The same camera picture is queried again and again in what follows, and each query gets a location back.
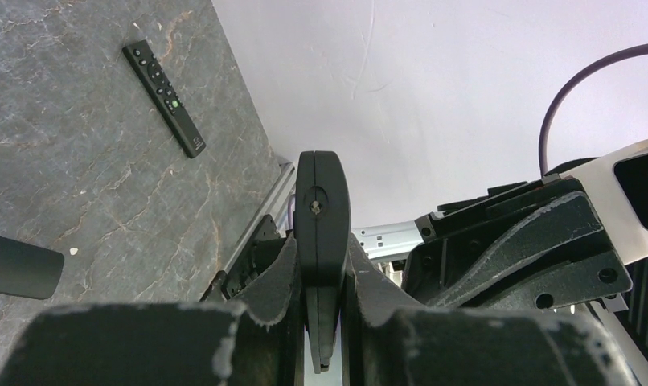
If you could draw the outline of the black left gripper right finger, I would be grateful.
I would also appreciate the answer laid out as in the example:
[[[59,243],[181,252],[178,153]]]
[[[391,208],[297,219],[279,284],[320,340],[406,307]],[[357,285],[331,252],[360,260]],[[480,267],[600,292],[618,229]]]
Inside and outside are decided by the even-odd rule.
[[[398,310],[425,309],[425,305],[406,294],[376,267],[354,234],[349,235],[347,247],[351,303],[361,312],[365,325],[379,328]]]

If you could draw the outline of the black remote with buttons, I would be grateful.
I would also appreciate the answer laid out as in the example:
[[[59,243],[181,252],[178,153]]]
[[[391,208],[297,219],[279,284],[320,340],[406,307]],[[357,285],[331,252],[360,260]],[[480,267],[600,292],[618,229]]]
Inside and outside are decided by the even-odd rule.
[[[131,43],[121,51],[185,155],[198,157],[207,144],[147,41]]]

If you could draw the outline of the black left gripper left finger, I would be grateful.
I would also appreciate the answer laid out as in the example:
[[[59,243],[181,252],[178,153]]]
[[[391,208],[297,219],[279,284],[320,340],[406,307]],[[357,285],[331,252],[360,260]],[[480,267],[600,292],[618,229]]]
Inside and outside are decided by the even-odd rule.
[[[243,304],[261,328],[301,328],[301,275],[295,238],[290,235],[260,242],[249,256],[257,263],[259,274],[229,302]]]

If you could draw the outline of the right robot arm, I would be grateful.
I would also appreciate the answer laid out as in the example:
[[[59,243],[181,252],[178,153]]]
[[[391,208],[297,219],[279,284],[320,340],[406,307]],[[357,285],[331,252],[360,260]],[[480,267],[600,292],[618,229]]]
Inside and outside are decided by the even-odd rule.
[[[633,285],[572,178],[493,187],[354,234],[367,257],[426,306],[549,310],[619,298]]]

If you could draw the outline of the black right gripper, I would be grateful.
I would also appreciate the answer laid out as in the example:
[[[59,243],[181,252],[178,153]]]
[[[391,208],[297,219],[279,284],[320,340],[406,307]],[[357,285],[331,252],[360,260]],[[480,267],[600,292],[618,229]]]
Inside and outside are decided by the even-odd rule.
[[[403,290],[425,305],[548,310],[633,287],[576,179],[538,180],[451,203],[415,222]]]

